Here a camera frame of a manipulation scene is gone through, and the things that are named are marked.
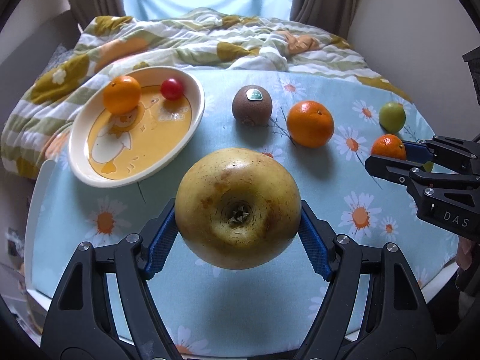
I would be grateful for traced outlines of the small mandarin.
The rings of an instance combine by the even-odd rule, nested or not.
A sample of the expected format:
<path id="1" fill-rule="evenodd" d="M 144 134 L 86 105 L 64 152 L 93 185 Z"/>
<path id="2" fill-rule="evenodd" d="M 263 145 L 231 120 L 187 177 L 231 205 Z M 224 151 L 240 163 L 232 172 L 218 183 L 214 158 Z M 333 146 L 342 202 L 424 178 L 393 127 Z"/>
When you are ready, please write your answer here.
<path id="1" fill-rule="evenodd" d="M 403 141 L 393 134 L 385 134 L 376 139 L 371 148 L 371 155 L 406 160 L 407 152 Z"/>

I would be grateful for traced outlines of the green apple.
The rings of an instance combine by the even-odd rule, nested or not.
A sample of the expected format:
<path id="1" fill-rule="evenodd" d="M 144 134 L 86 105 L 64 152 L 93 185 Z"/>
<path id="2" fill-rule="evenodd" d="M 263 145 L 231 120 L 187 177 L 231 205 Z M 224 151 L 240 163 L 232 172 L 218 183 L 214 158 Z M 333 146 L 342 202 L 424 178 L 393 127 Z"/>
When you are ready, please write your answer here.
<path id="1" fill-rule="evenodd" d="M 398 102 L 388 102 L 381 107 L 378 120 L 381 127 L 388 133 L 398 133 L 406 122 L 404 107 Z"/>

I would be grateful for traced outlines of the large orange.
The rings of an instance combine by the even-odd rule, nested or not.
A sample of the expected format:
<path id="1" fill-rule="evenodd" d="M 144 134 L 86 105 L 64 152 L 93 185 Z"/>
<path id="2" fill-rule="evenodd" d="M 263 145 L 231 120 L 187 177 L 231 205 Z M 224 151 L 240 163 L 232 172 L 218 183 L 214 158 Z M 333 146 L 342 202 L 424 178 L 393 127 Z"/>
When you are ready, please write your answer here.
<path id="1" fill-rule="evenodd" d="M 286 117 L 286 126 L 296 144 L 310 149 L 325 146 L 335 132 L 334 118 L 329 110 L 312 100 L 293 105 Z"/>

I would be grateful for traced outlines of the brown kiwi with sticker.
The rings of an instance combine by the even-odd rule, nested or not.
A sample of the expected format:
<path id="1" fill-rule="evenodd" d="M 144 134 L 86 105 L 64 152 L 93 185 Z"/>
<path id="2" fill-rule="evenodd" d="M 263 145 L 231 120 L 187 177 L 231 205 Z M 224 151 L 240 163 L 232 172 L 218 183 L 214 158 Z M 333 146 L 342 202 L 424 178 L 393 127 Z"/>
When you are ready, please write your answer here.
<path id="1" fill-rule="evenodd" d="M 259 85 L 245 85 L 233 97 L 234 119 L 250 127 L 267 125 L 272 114 L 272 98 Z"/>

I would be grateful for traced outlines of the red cherry tomato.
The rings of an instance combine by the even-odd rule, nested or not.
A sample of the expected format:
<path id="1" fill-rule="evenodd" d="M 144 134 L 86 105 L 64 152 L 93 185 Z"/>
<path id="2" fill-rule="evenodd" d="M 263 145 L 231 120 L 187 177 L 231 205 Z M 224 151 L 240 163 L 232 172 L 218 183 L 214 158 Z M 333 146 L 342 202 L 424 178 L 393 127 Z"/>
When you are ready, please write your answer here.
<path id="1" fill-rule="evenodd" d="M 184 86 L 179 80 L 169 78 L 161 84 L 160 93 L 168 101 L 176 101 L 183 96 Z"/>

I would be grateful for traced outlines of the cream duck print bowl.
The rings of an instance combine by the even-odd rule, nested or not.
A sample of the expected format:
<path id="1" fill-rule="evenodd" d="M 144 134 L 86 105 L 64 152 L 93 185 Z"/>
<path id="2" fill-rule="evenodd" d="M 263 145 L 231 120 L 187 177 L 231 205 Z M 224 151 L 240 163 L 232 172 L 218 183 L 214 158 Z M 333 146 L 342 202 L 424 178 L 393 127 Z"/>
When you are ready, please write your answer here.
<path id="1" fill-rule="evenodd" d="M 97 91 L 72 125 L 67 145 L 71 171 L 95 188 L 118 188 L 152 176 L 186 147 L 203 117 L 204 90 L 188 72 L 146 67 L 129 75 L 142 87 L 136 109 L 114 116 L 103 106 L 102 91 Z M 176 101 L 160 93 L 169 78 L 184 86 Z"/>

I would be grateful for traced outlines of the green striped floral quilt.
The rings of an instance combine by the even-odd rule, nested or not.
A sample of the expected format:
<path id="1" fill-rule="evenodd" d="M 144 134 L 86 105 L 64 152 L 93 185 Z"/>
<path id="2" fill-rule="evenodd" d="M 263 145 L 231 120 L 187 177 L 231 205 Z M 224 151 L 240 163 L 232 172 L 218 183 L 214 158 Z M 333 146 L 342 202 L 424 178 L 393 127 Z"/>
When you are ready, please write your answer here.
<path id="1" fill-rule="evenodd" d="M 73 120 L 109 80 L 167 66 L 312 73 L 397 94 L 342 37 L 294 21 L 226 15 L 210 8 L 178 19 L 98 16 L 71 55 L 28 80 L 1 131 L 5 170 L 36 179 L 57 158 Z"/>

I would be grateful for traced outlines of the grey bed headboard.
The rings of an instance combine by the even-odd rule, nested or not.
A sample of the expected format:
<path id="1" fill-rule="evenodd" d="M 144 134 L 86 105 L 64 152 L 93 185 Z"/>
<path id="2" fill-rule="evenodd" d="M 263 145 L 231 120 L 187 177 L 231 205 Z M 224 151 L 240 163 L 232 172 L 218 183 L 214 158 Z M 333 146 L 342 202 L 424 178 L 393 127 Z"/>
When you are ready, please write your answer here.
<path id="1" fill-rule="evenodd" d="M 57 47 L 71 50 L 79 37 L 77 22 L 66 10 L 42 24 L 1 63 L 1 128 Z"/>

